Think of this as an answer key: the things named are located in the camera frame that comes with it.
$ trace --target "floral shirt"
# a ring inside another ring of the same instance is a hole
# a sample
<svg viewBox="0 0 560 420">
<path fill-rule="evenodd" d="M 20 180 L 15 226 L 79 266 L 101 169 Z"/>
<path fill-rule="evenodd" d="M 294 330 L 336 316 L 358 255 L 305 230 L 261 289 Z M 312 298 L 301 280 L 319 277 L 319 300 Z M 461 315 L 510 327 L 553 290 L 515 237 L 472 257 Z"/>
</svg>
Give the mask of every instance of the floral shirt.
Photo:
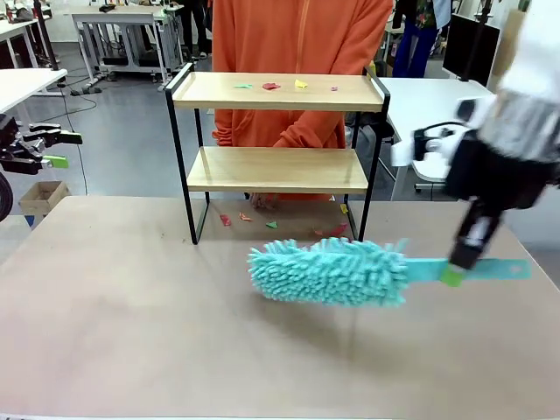
<svg viewBox="0 0 560 420">
<path fill-rule="evenodd" d="M 433 28 L 436 26 L 436 13 L 433 0 L 417 0 L 416 2 L 416 27 L 419 29 Z"/>
</svg>

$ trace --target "bottom shelf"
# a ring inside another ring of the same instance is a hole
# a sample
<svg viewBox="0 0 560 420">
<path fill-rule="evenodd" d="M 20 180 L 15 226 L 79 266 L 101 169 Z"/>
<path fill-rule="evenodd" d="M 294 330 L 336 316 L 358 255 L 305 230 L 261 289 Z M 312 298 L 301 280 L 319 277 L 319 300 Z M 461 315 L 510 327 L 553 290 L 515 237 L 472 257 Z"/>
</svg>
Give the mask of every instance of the bottom shelf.
<svg viewBox="0 0 560 420">
<path fill-rule="evenodd" d="M 354 150 L 201 147 L 187 179 L 191 191 L 365 193 Z"/>
</svg>

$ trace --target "computer monitor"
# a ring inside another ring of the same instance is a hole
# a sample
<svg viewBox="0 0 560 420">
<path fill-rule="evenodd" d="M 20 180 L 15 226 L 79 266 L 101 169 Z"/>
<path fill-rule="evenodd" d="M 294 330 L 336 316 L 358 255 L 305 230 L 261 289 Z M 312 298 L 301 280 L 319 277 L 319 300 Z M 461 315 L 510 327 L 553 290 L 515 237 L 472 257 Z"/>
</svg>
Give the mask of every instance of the computer monitor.
<svg viewBox="0 0 560 420">
<path fill-rule="evenodd" d="M 468 17 L 451 16 L 444 57 L 445 70 L 459 77 L 465 74 L 466 62 L 469 60 L 478 26 L 478 22 Z M 469 74 L 470 80 L 477 81 L 482 86 L 487 85 L 499 37 L 500 30 L 498 28 L 489 25 L 484 26 L 476 56 L 472 62 Z"/>
</svg>

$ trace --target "turquoise microfiber duster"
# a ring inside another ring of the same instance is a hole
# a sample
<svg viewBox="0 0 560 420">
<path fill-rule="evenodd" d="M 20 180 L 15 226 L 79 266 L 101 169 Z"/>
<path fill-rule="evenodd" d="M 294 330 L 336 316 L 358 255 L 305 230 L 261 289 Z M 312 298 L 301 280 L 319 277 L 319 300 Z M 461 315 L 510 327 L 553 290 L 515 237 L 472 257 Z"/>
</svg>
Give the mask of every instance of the turquoise microfiber duster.
<svg viewBox="0 0 560 420">
<path fill-rule="evenodd" d="M 448 270 L 447 260 L 407 259 L 402 245 L 381 248 L 370 241 L 323 239 L 298 248 L 296 241 L 274 241 L 266 252 L 252 249 L 249 273 L 253 285 L 266 297 L 287 302 L 324 305 L 398 306 L 401 291 L 411 282 L 438 280 Z M 529 278 L 523 260 L 480 260 L 466 278 Z"/>
</svg>

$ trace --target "person in orange hoodie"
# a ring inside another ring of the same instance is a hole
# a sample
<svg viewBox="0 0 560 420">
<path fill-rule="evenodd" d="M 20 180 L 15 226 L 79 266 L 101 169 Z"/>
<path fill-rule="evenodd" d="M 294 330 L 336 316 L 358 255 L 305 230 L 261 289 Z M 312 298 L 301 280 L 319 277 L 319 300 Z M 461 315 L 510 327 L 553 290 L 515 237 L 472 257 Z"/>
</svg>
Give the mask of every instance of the person in orange hoodie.
<svg viewBox="0 0 560 420">
<path fill-rule="evenodd" d="M 213 70 L 361 74 L 392 6 L 392 0 L 215 0 Z M 216 109 L 215 123 L 219 146 L 346 146 L 342 112 Z M 251 201 L 260 207 L 269 196 L 253 194 Z"/>
</svg>

